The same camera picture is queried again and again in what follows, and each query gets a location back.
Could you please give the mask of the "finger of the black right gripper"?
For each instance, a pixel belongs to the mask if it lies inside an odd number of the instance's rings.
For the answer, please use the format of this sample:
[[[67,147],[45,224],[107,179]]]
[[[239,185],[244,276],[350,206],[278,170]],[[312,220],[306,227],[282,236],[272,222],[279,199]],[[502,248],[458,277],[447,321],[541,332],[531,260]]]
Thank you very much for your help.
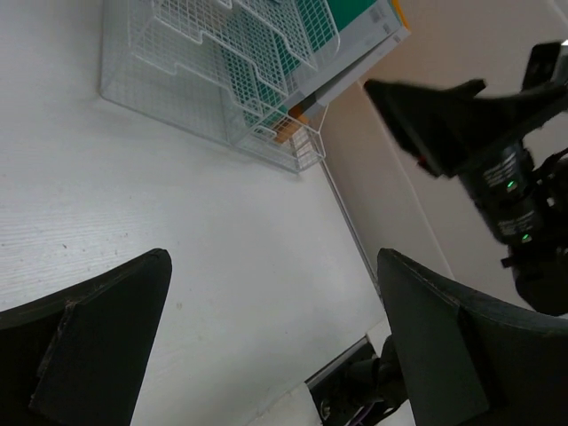
[[[364,83],[365,93],[398,146],[434,178],[454,177],[466,157],[446,122],[452,101],[473,99],[485,87],[482,79],[449,89],[376,79]]]
[[[547,83],[501,98],[468,99],[465,108],[468,120],[459,126],[459,140],[467,157],[456,167],[458,175],[479,167],[561,114],[567,108],[567,86]]]

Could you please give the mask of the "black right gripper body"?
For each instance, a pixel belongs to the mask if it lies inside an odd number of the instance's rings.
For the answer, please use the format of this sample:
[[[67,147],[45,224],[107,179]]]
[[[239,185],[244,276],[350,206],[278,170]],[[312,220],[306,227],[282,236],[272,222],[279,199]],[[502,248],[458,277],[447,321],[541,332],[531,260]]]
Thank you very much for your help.
[[[566,191],[567,151],[550,155],[539,168],[519,141],[489,154],[459,175],[493,237],[516,248],[557,233]]]

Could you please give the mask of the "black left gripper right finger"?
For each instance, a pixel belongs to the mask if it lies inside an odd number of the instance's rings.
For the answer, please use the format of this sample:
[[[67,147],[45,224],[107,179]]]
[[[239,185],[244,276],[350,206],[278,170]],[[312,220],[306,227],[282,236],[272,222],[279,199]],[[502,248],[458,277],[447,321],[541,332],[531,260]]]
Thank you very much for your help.
[[[379,293],[418,425],[565,425],[567,321],[450,280],[391,248]]]

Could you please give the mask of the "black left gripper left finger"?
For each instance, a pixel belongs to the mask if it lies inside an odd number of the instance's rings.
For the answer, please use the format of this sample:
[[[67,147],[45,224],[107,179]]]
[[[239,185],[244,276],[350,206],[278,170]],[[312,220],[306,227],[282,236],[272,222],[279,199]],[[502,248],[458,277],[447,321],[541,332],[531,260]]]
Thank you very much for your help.
[[[154,248],[1,313],[3,425],[128,425],[172,274]]]

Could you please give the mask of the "orange notebook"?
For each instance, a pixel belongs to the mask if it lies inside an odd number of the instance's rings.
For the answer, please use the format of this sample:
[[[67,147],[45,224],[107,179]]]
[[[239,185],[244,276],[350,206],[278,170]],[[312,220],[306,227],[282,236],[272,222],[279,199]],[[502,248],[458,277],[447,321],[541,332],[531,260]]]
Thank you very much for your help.
[[[272,126],[279,144],[308,123],[410,35],[399,1],[298,1],[311,68],[282,53],[289,94]]]

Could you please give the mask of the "green notebook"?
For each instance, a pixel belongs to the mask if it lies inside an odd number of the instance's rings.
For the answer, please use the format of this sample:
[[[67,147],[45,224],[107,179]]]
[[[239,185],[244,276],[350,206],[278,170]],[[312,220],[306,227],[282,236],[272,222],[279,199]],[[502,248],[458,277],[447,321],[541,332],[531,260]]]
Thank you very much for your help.
[[[288,51],[294,59],[315,68],[312,48],[296,5],[298,1],[236,1],[236,16],[228,27],[244,29],[243,58],[250,62],[248,72],[232,80],[235,98],[247,108],[245,121],[253,123],[261,116],[275,118],[282,101],[289,94],[281,60]]]

